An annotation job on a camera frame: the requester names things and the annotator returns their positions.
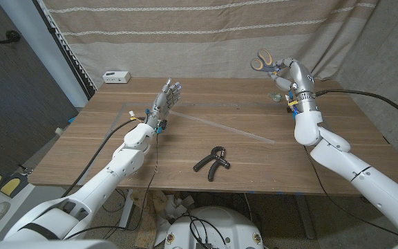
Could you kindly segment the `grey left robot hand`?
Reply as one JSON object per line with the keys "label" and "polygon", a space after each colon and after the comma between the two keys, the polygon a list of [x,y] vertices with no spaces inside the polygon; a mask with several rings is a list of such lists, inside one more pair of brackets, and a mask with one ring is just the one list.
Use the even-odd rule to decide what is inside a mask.
{"label": "grey left robot hand", "polygon": [[180,99],[180,92],[180,83],[176,82],[172,84],[171,78],[169,77],[167,82],[163,85],[161,92],[158,93],[151,105],[145,123],[155,129],[159,121],[166,119],[171,107]]}

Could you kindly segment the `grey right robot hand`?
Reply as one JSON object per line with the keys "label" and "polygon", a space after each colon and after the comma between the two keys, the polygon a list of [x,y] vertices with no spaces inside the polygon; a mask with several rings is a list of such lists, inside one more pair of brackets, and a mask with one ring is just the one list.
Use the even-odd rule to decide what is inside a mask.
{"label": "grey right robot hand", "polygon": [[279,77],[276,72],[282,68],[289,68],[290,75],[297,84],[297,88],[294,90],[295,94],[301,92],[314,92],[314,79],[311,76],[309,70],[299,61],[292,58],[282,59],[275,63],[274,71],[269,72],[268,75],[276,82],[277,87],[282,91],[292,90],[293,83],[283,77]]}

